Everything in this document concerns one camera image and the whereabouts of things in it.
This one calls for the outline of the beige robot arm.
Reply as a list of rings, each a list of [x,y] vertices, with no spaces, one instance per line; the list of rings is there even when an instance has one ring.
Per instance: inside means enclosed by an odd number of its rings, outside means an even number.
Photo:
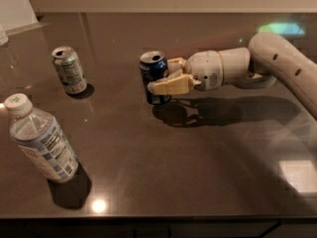
[[[317,119],[317,63],[284,37],[271,32],[255,34],[246,48],[170,59],[167,75],[151,80],[146,88],[155,95],[177,95],[223,85],[266,88],[277,80]]]

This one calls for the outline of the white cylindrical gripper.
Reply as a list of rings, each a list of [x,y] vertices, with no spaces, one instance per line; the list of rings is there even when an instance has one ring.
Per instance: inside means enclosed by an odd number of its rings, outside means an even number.
[[[222,85],[238,85],[248,76],[250,60],[251,55],[247,48],[200,52],[188,60],[169,59],[169,73],[185,69],[189,74],[152,81],[148,84],[148,91],[155,95],[179,95],[186,94],[193,88],[208,91]]]

